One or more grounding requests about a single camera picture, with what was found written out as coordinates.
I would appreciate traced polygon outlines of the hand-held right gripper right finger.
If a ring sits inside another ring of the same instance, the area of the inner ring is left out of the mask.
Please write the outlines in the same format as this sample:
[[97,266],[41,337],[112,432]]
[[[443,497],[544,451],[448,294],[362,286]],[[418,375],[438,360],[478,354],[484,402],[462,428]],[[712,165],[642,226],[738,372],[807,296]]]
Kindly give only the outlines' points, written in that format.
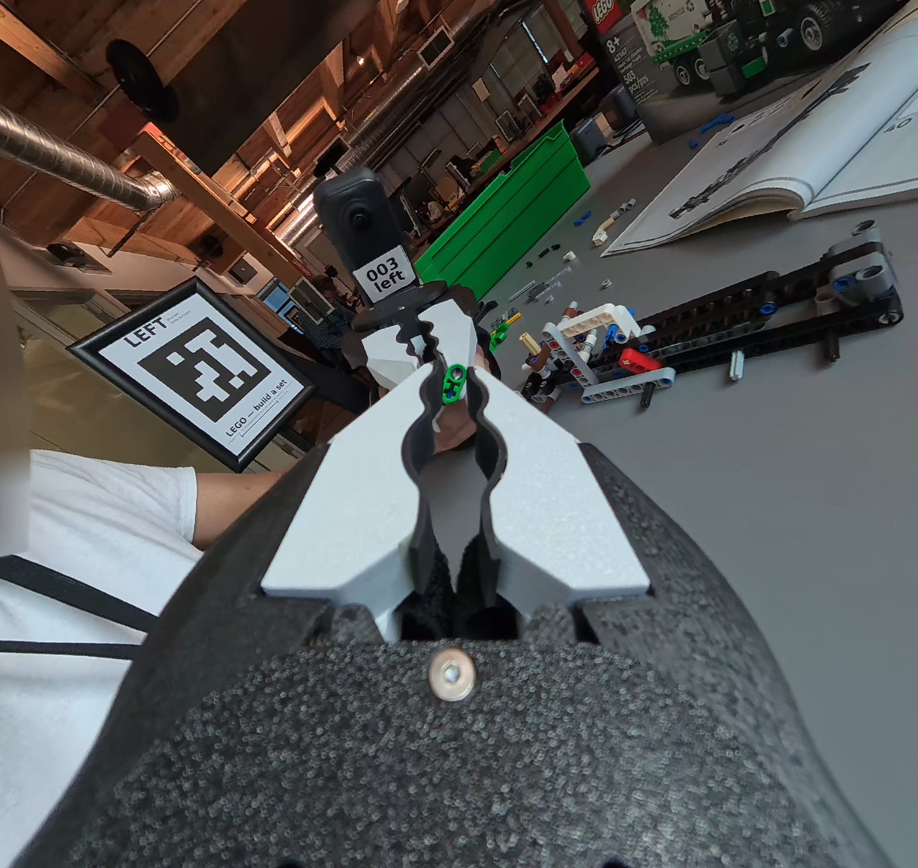
[[470,369],[476,463],[485,477],[476,539],[483,601],[518,612],[644,596],[650,578],[582,443],[502,381]]

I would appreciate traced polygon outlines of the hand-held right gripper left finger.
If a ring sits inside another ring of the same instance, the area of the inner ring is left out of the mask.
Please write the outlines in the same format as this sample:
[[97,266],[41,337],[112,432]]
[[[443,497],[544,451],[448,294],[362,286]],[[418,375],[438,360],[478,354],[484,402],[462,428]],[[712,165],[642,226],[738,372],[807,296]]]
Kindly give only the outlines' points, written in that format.
[[437,360],[332,439],[262,577],[266,595],[364,606],[398,641],[396,611],[426,590],[439,552],[420,472],[441,408]]

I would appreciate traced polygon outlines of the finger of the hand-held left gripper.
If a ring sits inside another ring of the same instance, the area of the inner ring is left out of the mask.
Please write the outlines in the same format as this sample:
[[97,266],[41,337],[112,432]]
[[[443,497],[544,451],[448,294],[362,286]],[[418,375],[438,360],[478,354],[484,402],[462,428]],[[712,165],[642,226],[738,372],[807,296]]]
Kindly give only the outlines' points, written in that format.
[[419,367],[430,364],[430,324],[389,325],[364,336],[365,366],[381,388],[395,388]]
[[425,347],[419,353],[420,365],[437,358],[447,369],[475,365],[477,336],[473,318],[452,298],[420,311],[419,327]]

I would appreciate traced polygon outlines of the person's left forearm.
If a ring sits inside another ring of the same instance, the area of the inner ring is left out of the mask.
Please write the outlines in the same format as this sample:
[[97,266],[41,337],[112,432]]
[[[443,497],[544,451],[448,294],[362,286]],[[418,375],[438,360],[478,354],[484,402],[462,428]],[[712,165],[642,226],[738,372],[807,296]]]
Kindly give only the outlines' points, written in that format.
[[197,506],[192,545],[205,551],[285,475],[261,473],[197,473]]

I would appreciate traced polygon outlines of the black lego chassis assembly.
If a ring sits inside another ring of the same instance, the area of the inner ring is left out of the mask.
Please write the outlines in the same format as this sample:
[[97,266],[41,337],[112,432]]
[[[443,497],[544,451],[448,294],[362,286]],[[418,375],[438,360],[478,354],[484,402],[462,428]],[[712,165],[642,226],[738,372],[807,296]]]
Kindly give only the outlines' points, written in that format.
[[621,305],[581,312],[572,304],[539,337],[521,394],[546,412],[565,392],[591,405],[656,392],[685,373],[725,365],[728,381],[748,359],[818,345],[840,359],[841,341],[903,318],[889,249],[872,220],[795,271],[767,271],[636,320]]

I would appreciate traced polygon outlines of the lego instruction booklet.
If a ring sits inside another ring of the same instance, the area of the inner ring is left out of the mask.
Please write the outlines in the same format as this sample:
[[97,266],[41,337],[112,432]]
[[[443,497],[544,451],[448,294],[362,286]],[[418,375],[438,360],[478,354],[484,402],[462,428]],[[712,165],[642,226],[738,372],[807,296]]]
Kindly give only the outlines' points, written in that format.
[[917,13],[908,2],[817,80],[716,134],[602,253],[719,224],[916,200]]

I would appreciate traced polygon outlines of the lego set box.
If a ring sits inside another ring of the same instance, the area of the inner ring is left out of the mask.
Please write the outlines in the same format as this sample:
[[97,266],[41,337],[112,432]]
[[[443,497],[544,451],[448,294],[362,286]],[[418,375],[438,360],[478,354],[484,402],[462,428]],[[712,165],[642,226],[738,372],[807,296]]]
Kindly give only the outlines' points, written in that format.
[[909,0],[579,0],[655,144],[846,55]]

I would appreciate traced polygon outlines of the person's left hand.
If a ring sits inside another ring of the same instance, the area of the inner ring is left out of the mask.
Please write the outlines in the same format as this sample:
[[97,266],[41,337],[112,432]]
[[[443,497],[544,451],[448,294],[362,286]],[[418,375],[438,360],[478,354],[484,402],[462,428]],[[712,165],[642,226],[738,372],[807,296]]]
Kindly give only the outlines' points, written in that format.
[[461,447],[477,430],[475,419],[462,401],[443,406],[432,427],[435,455]]

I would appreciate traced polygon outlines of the green plastic bin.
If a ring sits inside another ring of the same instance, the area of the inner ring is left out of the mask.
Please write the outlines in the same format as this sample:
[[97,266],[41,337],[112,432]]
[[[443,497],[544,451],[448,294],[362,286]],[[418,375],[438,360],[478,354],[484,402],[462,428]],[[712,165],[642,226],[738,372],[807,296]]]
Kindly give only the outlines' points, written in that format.
[[423,282],[465,286],[481,298],[589,189],[568,131],[557,124],[465,208],[415,270]]

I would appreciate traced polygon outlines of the black framed marker sign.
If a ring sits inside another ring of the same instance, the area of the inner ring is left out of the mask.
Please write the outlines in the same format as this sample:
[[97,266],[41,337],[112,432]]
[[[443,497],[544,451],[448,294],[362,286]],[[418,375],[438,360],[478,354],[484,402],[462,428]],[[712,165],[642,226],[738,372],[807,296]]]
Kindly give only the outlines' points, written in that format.
[[317,393],[195,277],[67,351],[236,473]]

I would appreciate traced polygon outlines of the grey storage bin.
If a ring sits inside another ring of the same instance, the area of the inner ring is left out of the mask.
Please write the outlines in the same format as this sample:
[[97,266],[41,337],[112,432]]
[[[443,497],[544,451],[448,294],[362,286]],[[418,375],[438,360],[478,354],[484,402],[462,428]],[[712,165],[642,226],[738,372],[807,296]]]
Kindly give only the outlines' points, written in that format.
[[570,132],[570,140],[583,167],[612,150],[615,133],[603,113],[585,118]]

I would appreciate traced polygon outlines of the black round ceiling fixture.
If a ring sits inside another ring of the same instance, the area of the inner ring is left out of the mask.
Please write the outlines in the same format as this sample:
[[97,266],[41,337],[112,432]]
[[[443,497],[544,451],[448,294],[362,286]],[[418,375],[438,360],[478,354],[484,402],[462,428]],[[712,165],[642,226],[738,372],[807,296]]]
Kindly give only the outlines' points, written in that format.
[[164,83],[138,47],[125,39],[113,39],[107,45],[106,60],[123,94],[149,120],[169,125],[179,118],[175,88]]

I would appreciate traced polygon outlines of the person's white shirt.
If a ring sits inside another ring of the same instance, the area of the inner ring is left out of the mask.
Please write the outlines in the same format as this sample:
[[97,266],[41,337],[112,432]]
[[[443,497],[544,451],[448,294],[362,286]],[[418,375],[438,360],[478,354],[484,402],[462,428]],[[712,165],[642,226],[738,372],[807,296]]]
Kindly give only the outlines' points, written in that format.
[[[197,476],[31,453],[29,538],[19,555],[158,615],[197,563]],[[2,652],[1,859],[14,862],[73,782],[129,667]]]

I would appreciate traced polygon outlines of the silver ventilation duct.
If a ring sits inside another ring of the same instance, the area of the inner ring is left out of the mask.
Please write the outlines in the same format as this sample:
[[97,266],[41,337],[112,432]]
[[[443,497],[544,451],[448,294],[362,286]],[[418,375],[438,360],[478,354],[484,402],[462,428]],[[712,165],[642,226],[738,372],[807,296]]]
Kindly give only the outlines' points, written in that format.
[[178,189],[156,172],[134,178],[1,106],[1,155],[95,197],[136,212],[174,201]]

